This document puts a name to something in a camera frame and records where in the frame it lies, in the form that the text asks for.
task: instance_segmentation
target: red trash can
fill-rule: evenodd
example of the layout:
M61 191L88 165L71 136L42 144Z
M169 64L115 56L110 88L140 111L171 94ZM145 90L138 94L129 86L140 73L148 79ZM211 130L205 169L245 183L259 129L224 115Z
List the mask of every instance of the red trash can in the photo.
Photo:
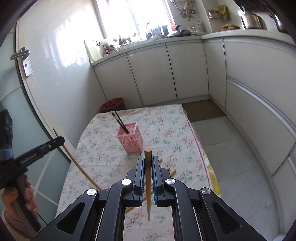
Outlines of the red trash can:
M102 113L106 113L113 110L126 110L126 106L124 104L124 98L115 98L103 104L100 107Z

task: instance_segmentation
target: floral tablecloth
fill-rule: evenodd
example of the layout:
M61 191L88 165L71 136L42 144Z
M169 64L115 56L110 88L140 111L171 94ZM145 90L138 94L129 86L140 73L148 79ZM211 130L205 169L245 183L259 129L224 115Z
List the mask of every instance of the floral tablecloth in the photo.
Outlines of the floral tablecloth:
M167 105L118 111L124 123L137 121L144 148L163 158L161 167L176 170L174 178L188 187L209 187L220 194L217 180L182 105ZM111 113L97 114L84 130L75 159L102 188L126 177L135 168L139 153L127 154L117 139L119 124ZM93 185L72 162L64 183L57 215ZM157 208L152 196L151 218L147 219L146 202L126 213L123 240L174 240L170 207Z

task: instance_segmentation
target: metal screw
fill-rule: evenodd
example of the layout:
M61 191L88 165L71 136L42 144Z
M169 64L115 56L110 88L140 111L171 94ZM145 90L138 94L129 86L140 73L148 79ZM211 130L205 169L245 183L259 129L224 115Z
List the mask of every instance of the metal screw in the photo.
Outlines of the metal screw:
M123 180L121 181L121 183L122 183L123 185L127 186L127 185L130 185L130 184L131 184L131 180L129 180L129 179L123 179Z
M168 178L166 181L165 181L167 184L174 184L176 182L175 179L173 178Z
M96 190L92 188L92 189L87 190L86 193L87 193L87 195L92 196L92 195L96 194Z
M209 188L203 188L202 189L202 193L205 194L205 195L208 195L208 194L211 193L211 189L209 189Z

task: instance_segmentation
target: black chopstick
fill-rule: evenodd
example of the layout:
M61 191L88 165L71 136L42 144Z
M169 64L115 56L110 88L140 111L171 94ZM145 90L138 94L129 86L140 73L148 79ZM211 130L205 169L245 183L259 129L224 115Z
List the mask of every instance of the black chopstick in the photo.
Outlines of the black chopstick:
M126 132L126 134L129 134L127 128L121 124L121 122L119 121L119 119L117 118L117 116L115 116L115 114L113 112L112 112L112 115L115 118L115 120L117 120L117 122L121 126L121 128Z
M125 126L125 124L123 123L123 121L120 119L120 117L119 117L119 115L117 114L116 110L114 110L114 112L115 112L115 114L117 115L117 117L118 117L119 121L121 122L121 124L123 125L123 129L124 129L127 133L129 133L128 129L126 128L126 126Z

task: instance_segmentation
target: pink basket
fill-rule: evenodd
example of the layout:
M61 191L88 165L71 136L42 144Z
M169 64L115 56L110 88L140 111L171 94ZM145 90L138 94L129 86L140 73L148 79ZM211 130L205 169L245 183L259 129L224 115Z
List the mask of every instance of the pink basket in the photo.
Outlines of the pink basket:
M143 149L143 138L139 131L137 122L133 122L125 125L129 131L129 134L126 134L125 131L120 127L117 138L122 144L123 148L127 153L132 152L142 152Z

